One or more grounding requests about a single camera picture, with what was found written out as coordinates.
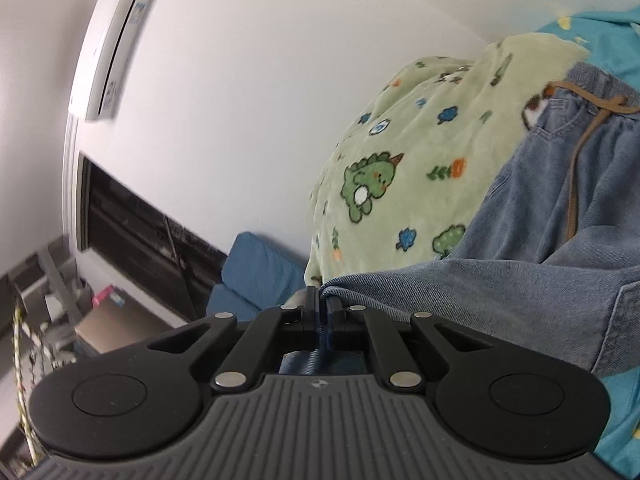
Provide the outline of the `blue denim jeans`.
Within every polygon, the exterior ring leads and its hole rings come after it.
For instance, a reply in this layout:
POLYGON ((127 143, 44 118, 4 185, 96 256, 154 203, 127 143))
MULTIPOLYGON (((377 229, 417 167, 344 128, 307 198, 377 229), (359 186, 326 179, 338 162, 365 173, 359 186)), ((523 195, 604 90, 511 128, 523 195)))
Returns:
POLYGON ((424 311, 600 377, 639 364, 639 95, 587 63, 556 82, 450 255, 340 276, 322 299, 424 311))

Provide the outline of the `brown cardboard box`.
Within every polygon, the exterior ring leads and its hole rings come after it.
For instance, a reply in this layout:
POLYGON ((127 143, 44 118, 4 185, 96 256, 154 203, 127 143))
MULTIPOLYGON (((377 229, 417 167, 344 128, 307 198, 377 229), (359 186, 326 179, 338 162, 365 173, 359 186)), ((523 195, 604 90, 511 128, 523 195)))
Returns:
POLYGON ((124 348, 168 332, 171 327, 136 302, 111 299, 94 307, 75 327, 76 335, 98 353, 124 348))

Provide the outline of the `green dinosaur fleece blanket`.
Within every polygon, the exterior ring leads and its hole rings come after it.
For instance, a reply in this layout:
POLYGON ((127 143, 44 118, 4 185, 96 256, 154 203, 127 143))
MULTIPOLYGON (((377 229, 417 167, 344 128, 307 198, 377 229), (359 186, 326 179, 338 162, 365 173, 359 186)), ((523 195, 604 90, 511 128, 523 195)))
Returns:
POLYGON ((307 283, 448 256, 522 140, 526 103, 587 56, 533 32, 473 61, 405 66, 346 130, 310 193, 307 283))

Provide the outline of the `white air conditioner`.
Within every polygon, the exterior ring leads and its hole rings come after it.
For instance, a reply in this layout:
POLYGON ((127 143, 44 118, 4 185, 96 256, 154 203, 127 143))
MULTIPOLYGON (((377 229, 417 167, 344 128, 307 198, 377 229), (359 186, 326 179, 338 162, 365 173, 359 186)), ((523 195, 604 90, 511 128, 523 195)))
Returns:
POLYGON ((84 122, 112 119, 132 52, 154 0, 96 0, 80 50, 70 107, 84 122))

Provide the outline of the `teal smiley bed sheet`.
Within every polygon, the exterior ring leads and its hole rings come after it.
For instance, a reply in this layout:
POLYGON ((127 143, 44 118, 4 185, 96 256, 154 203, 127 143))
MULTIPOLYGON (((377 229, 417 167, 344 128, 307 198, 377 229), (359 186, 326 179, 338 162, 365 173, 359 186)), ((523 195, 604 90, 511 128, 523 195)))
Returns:
MULTIPOLYGON (((588 62, 639 87, 639 9, 562 16, 539 29, 589 51, 588 62)), ((611 400, 596 455, 626 479, 639 477, 639 370, 602 379, 611 400)))

